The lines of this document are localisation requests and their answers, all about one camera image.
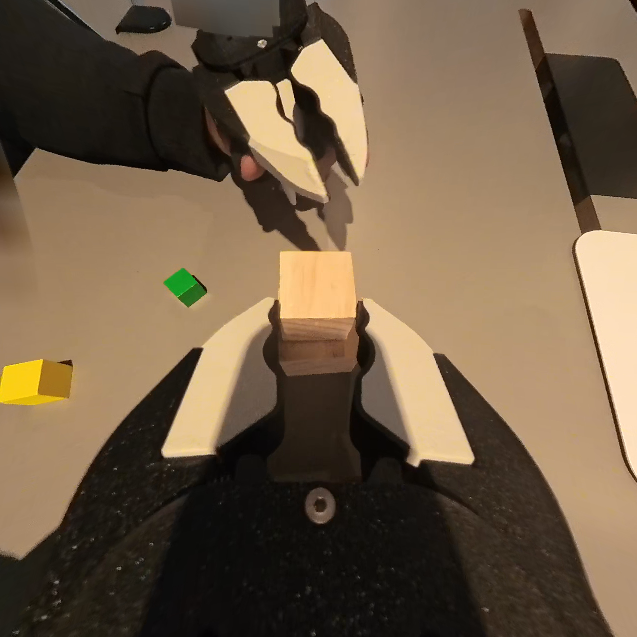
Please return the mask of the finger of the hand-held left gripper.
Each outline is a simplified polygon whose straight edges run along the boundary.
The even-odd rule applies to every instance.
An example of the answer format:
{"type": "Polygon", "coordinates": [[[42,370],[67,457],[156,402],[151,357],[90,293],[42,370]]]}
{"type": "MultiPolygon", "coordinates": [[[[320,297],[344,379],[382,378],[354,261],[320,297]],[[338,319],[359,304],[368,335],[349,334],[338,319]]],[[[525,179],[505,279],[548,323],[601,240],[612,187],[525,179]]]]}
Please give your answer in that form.
{"type": "Polygon", "coordinates": [[[247,134],[251,154],[280,182],[290,203],[296,203],[297,195],[327,203],[314,156],[296,134],[291,81],[242,80],[224,93],[247,134]]]}
{"type": "Polygon", "coordinates": [[[334,130],[339,165],[354,185],[360,185],[368,165],[369,139],[358,84],[323,39],[301,49],[291,76],[317,100],[318,112],[334,130]]]}

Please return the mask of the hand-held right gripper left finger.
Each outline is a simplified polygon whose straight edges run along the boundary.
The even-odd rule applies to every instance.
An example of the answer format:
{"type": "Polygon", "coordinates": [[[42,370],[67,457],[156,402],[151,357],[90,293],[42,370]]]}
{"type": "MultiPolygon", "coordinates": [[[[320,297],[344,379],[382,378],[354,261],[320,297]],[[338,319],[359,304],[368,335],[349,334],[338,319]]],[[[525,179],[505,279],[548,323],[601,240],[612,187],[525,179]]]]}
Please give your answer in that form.
{"type": "Polygon", "coordinates": [[[276,373],[264,354],[274,307],[274,298],[264,298],[203,344],[164,441],[164,458],[213,456],[275,410],[276,373]]]}

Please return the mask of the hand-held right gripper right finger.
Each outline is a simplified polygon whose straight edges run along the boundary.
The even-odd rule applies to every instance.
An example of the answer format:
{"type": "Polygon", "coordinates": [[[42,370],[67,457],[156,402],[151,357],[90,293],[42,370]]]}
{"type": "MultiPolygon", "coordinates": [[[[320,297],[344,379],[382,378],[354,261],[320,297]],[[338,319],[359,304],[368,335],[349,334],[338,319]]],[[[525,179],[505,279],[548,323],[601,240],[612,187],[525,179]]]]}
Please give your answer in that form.
{"type": "Polygon", "coordinates": [[[363,415],[406,445],[405,461],[471,466],[474,453],[434,357],[407,324],[362,299],[372,362],[361,379],[363,415]]]}

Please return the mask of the yellow wooden cube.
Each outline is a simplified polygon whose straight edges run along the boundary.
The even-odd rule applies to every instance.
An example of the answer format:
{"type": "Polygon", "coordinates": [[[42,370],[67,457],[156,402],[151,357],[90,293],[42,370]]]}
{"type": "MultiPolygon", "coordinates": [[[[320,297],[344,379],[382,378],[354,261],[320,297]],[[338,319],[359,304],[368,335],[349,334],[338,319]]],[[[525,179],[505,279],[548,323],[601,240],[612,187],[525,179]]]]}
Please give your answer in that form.
{"type": "Polygon", "coordinates": [[[1,373],[1,404],[39,405],[68,399],[73,365],[44,359],[7,365],[1,373]]]}

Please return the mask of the person's left forearm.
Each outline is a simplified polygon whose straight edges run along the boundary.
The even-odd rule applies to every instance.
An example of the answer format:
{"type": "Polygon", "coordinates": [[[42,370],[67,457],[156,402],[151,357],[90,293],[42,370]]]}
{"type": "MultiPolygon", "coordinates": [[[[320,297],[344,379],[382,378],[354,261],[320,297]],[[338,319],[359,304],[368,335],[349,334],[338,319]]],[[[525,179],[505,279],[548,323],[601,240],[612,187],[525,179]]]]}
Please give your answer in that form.
{"type": "Polygon", "coordinates": [[[165,170],[149,103],[170,65],[104,40],[46,1],[1,2],[1,151],[12,171],[40,148],[88,163],[165,170]]]}

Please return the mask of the person's left hand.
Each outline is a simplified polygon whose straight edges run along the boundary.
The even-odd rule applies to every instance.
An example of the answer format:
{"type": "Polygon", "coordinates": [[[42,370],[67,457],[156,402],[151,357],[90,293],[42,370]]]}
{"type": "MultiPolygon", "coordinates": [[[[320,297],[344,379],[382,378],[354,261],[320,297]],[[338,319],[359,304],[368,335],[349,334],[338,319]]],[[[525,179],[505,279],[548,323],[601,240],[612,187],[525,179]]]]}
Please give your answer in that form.
{"type": "Polygon", "coordinates": [[[155,74],[147,94],[148,138],[155,171],[178,171],[223,181],[232,171],[244,181],[265,175],[250,154],[235,163],[230,140],[221,133],[200,95],[190,71],[164,66],[155,74]]]}

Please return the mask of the black computer mouse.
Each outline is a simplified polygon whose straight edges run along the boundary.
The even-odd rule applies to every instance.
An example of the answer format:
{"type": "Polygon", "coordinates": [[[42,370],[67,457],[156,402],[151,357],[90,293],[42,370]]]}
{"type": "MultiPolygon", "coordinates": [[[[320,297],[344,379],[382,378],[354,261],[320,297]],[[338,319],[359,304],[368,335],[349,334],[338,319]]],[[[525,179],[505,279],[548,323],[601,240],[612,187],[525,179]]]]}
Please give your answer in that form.
{"type": "Polygon", "coordinates": [[[152,35],[168,29],[171,15],[159,6],[133,4],[116,25],[116,34],[152,35]]]}

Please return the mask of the green wooden cube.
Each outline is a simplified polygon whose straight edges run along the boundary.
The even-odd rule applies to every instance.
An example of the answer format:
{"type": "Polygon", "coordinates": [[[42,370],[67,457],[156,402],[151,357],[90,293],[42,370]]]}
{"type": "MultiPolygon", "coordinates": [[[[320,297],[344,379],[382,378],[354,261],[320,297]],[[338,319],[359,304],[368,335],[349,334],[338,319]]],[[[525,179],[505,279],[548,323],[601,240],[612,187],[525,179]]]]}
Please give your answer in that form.
{"type": "Polygon", "coordinates": [[[184,306],[190,308],[207,295],[207,289],[186,268],[181,268],[163,281],[165,288],[184,306]]]}

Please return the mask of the white document stand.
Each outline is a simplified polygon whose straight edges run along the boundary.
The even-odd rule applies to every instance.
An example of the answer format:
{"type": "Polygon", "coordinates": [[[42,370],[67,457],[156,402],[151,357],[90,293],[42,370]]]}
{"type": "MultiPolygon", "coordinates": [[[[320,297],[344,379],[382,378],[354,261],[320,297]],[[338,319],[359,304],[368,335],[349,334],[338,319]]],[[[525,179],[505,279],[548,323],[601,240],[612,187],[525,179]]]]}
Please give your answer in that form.
{"type": "Polygon", "coordinates": [[[636,477],[636,235],[585,233],[575,260],[619,442],[636,477]]]}

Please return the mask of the black flat panel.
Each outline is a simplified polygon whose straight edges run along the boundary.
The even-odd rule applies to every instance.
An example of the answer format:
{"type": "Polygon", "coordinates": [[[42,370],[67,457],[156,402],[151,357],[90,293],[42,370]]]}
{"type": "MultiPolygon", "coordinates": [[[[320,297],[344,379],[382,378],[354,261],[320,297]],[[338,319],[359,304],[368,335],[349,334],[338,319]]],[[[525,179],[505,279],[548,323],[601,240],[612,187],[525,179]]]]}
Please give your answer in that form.
{"type": "Polygon", "coordinates": [[[636,198],[636,94],[611,57],[548,53],[566,133],[587,195],[636,198]]]}

